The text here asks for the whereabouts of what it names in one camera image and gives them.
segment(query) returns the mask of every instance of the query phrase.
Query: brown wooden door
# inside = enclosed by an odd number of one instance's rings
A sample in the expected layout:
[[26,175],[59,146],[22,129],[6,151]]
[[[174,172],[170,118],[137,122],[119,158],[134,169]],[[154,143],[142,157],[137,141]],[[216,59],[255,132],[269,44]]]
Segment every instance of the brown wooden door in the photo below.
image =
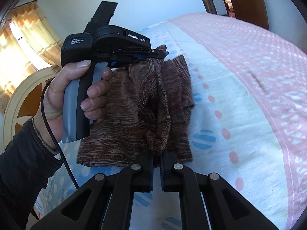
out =
[[269,29],[264,0],[231,0],[231,3],[237,19]]

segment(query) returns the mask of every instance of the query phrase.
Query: hand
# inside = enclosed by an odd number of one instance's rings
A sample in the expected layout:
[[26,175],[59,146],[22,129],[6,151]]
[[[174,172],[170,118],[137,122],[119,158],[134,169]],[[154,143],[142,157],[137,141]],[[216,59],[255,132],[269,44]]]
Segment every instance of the hand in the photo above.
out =
[[[90,60],[79,63],[68,63],[51,81],[44,95],[44,110],[49,126],[56,140],[59,142],[63,131],[63,100],[64,91],[71,80],[78,79],[86,73],[91,65]],[[109,99],[106,95],[110,91],[109,80],[113,77],[113,72],[109,67],[102,70],[103,80],[91,85],[87,90],[88,98],[82,101],[81,109],[84,115],[93,120],[101,120],[106,115],[106,108]],[[40,136],[53,150],[56,149],[47,128],[45,127],[41,109],[39,106],[33,120]]]

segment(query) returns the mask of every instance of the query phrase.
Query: curtain rod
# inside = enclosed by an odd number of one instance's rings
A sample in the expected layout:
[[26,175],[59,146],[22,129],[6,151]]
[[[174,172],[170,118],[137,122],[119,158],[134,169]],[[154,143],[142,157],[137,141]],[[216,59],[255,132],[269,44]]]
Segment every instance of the curtain rod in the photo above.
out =
[[15,8],[21,7],[21,6],[26,5],[26,4],[28,4],[28,3],[31,3],[31,2],[26,2],[26,3],[24,3],[24,4],[21,4],[21,5],[17,6],[17,7],[15,7]]

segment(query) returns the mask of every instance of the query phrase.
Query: striped knit fabric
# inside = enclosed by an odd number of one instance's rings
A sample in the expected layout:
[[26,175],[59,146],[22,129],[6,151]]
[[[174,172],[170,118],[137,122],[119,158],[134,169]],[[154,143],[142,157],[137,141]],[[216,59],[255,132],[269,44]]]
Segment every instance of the striped knit fabric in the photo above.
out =
[[[158,49],[166,51],[166,46]],[[182,55],[117,69],[110,83],[108,114],[81,141],[78,164],[127,166],[138,153],[149,149],[157,165],[166,147],[179,161],[192,160],[187,128],[194,103]]]

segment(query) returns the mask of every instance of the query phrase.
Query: bed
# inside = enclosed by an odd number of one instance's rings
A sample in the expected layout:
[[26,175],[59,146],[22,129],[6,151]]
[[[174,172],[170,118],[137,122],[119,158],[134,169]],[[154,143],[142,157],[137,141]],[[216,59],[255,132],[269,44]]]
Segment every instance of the bed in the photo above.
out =
[[[188,129],[195,172],[219,173],[279,229],[307,204],[307,55],[279,36],[230,17],[194,13],[140,31],[167,58],[185,56],[193,100]],[[76,164],[79,141],[61,144],[79,185],[120,167]],[[43,217],[75,191],[62,166],[35,203]],[[131,230],[181,229],[177,193],[136,193]]]

